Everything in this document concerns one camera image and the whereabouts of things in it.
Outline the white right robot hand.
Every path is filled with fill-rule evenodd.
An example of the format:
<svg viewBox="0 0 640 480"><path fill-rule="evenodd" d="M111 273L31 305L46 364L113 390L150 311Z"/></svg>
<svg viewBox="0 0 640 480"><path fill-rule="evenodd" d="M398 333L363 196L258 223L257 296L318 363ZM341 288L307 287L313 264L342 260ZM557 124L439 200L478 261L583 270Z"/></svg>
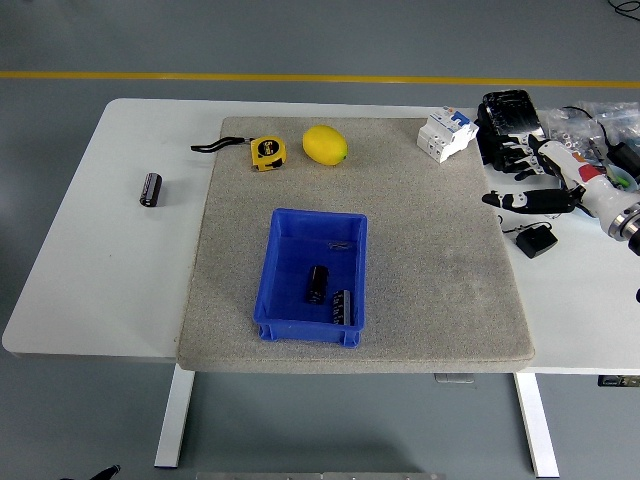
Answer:
<svg viewBox="0 0 640 480"><path fill-rule="evenodd" d="M531 135L529 146L541 166L559 178L561 189L522 193L491 192L482 201L520 214L569 213L579 206L600 221L612 238L631 238L639 230L639 194L614 187L608 177L583 156L555 140Z"/></svg>

